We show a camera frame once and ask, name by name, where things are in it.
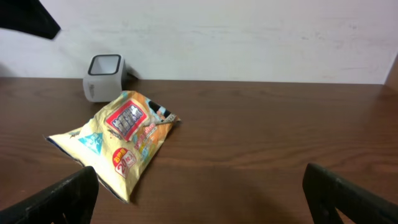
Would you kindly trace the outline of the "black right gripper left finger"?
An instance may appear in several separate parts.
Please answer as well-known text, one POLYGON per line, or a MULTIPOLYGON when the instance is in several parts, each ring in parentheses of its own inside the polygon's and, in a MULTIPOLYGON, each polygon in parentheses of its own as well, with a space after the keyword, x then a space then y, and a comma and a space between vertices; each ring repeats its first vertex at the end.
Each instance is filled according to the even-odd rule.
POLYGON ((1 223, 90 223, 99 191, 97 174, 84 167, 1 211, 1 223))

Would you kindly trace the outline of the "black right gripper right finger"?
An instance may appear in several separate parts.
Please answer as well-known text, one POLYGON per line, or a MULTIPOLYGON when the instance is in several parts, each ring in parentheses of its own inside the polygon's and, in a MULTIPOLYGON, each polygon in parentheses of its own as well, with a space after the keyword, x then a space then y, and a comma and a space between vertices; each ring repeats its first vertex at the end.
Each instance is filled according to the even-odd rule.
POLYGON ((314 223, 397 223, 397 205, 327 170, 309 163, 302 187, 314 223))

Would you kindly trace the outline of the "yellow snack bag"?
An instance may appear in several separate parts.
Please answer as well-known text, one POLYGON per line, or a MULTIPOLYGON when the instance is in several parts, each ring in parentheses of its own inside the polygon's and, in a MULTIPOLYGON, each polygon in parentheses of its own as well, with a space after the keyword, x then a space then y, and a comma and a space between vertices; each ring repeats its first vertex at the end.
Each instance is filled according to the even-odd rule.
POLYGON ((47 137, 82 166, 92 166, 98 180, 128 203, 148 163, 180 118, 136 91, 123 91, 86 124, 47 137))

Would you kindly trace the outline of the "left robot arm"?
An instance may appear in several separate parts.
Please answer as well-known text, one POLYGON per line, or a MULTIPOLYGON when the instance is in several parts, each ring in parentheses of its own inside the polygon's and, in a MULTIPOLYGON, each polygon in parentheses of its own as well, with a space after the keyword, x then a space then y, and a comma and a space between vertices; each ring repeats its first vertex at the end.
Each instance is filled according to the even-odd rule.
POLYGON ((49 40, 61 31, 39 0, 1 0, 1 28, 49 40))

